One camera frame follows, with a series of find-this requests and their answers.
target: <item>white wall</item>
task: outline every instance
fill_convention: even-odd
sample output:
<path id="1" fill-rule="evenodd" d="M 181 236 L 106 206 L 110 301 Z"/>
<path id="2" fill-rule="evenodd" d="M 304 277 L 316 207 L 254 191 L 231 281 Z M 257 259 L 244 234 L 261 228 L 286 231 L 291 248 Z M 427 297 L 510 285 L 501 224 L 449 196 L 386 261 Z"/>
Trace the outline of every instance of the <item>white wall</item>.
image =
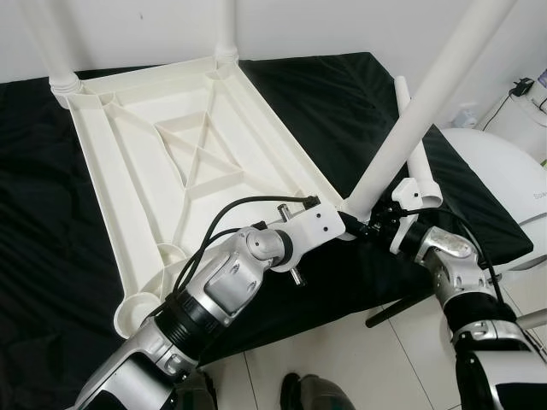
<path id="1" fill-rule="evenodd" d="M 0 82 L 46 75 L 14 1 L 0 3 Z M 215 0 L 46 1 L 74 68 L 124 67 L 212 54 Z M 372 51 L 415 91 L 473 0 L 238 0 L 241 58 Z M 480 117 L 522 76 L 547 67 L 547 2 L 520 0 L 437 118 L 460 103 Z"/>

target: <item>black cloth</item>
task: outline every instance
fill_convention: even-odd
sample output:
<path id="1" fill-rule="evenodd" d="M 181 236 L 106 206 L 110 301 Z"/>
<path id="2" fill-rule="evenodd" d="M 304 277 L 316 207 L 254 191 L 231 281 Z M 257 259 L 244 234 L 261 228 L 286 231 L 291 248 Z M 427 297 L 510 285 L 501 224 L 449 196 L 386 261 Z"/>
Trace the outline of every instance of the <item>black cloth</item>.
<path id="1" fill-rule="evenodd" d="M 242 61 L 242 69 L 342 196 L 397 119 L 392 78 L 368 53 Z M 82 79 L 114 73 L 81 73 Z M 495 263 L 531 243 L 436 128 L 425 138 L 445 202 Z M 447 219 L 433 220 L 458 231 Z M 310 252 L 296 288 L 267 272 L 256 299 L 204 361 L 270 343 L 429 287 L 426 273 L 370 244 Z M 121 344 L 115 259 L 70 113 L 47 79 L 0 85 L 0 408 L 59 409 Z"/>

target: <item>white pipe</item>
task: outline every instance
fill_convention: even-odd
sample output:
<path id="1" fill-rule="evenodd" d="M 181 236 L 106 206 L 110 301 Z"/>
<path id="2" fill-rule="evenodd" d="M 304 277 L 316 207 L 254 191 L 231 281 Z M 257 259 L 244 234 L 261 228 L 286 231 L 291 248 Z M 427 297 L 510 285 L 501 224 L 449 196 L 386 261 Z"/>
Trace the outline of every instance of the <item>white pipe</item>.
<path id="1" fill-rule="evenodd" d="M 216 46 L 218 62 L 236 62 L 236 0 L 216 0 Z"/>
<path id="2" fill-rule="evenodd" d="M 366 221 L 516 0 L 474 0 L 342 210 Z"/>
<path id="3" fill-rule="evenodd" d="M 395 85 L 395 95 L 397 96 L 397 106 L 399 115 L 410 103 L 409 88 L 407 81 L 403 76 L 397 76 L 393 82 Z M 414 178 L 420 188 L 421 200 L 424 208 L 439 207 L 443 203 L 443 194 L 438 184 L 433 180 L 431 168 L 427 160 L 424 144 L 420 141 L 407 160 L 410 178 Z"/>
<path id="4" fill-rule="evenodd" d="M 44 2 L 36 0 L 17 0 L 17 3 L 22 20 L 48 71 L 51 92 L 64 108 L 68 108 L 66 96 L 78 92 L 81 83 L 70 68 L 65 50 L 62 48 L 61 35 L 56 30 L 48 8 Z"/>
<path id="5" fill-rule="evenodd" d="M 533 329 L 534 327 L 547 325 L 547 309 L 540 309 L 536 312 L 520 316 L 516 320 L 516 323 L 522 329 Z"/>

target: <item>robotic arm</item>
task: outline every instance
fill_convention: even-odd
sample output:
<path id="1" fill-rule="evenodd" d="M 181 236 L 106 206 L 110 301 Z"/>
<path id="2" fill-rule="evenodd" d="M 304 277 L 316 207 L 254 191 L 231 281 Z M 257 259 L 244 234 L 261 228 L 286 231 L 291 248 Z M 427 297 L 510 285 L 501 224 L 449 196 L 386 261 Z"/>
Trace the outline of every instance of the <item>robotic arm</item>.
<path id="1" fill-rule="evenodd" d="M 534 395 L 544 400 L 545 358 L 491 291 L 477 249 L 464 237 L 420 224 L 415 215 L 396 217 L 395 205 L 416 205 L 409 192 L 413 186 L 398 187 L 397 200 L 377 208 L 368 225 L 316 203 L 294 217 L 282 206 L 282 220 L 267 229 L 239 230 L 91 376 L 74 410 L 106 408 L 106 402 L 130 410 L 175 408 L 174 382 L 192 372 L 201 353 L 252 300 L 263 273 L 291 271 L 298 284 L 294 269 L 301 257 L 345 232 L 387 244 L 393 253 L 401 250 L 432 274 L 454 334 L 464 409 L 508 410 L 514 400 L 520 408 Z"/>

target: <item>tiled floor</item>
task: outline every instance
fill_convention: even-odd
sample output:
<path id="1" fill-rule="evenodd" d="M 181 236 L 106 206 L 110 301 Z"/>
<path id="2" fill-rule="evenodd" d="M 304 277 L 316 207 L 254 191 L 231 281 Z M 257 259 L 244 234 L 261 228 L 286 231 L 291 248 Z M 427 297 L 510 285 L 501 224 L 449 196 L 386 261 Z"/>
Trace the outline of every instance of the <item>tiled floor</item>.
<path id="1" fill-rule="evenodd" d="M 547 264 L 503 284 L 517 314 L 547 307 Z M 279 409 L 288 372 L 337 383 L 363 410 L 461 410 L 446 320 L 431 297 L 373 329 L 355 313 L 209 365 L 220 410 Z M 547 343 L 547 327 L 536 329 Z"/>

